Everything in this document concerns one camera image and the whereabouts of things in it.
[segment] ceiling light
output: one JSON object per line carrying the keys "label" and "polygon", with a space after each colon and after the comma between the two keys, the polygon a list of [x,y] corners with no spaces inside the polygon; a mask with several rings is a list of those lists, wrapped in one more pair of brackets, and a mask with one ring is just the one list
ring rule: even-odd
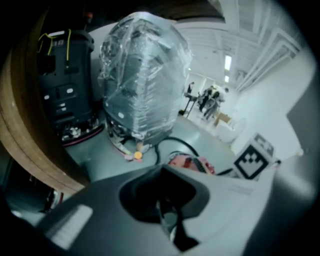
{"label": "ceiling light", "polygon": [[229,56],[229,55],[226,55],[226,56],[225,56],[224,68],[225,68],[226,70],[230,70],[231,60],[232,60],[231,56]]}

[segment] gray floor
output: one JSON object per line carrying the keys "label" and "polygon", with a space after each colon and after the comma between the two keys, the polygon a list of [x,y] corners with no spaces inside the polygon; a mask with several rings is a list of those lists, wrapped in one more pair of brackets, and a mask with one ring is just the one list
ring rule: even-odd
{"label": "gray floor", "polygon": [[[178,117],[171,136],[192,145],[200,156],[208,159],[217,173],[228,169],[234,161],[235,155],[228,145],[182,116]],[[133,141],[128,141],[125,145],[129,150],[134,150]],[[91,182],[149,167],[156,162],[153,148],[143,155],[142,162],[127,162],[108,140],[106,130],[78,145],[67,147],[66,150],[79,165],[86,168]],[[191,153],[183,144],[171,140],[161,142],[159,151],[163,161],[168,159],[172,151]]]}

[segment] wooden panel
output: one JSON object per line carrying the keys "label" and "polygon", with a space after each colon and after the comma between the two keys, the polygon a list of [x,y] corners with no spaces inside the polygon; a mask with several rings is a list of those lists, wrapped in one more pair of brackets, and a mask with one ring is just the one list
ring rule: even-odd
{"label": "wooden panel", "polygon": [[118,22],[134,12],[149,12],[170,20],[189,18],[219,18],[224,21],[219,1],[208,0],[135,0],[126,1],[81,1],[69,0],[68,4],[51,4],[48,19],[45,23],[46,32],[59,30],[83,29],[84,12],[93,13],[93,19],[86,27],[87,31]]}
{"label": "wooden panel", "polygon": [[21,34],[0,73],[0,140],[11,156],[48,186],[73,194],[88,178],[60,145],[38,88],[38,38],[45,14]]}

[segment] plastic-wrapped machine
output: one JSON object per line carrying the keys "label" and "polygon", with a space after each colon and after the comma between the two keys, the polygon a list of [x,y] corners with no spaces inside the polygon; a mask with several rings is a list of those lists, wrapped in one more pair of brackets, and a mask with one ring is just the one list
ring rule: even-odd
{"label": "plastic-wrapped machine", "polygon": [[99,83],[112,125],[146,143],[171,132],[192,59],[169,20],[148,12],[122,19],[100,49]]}

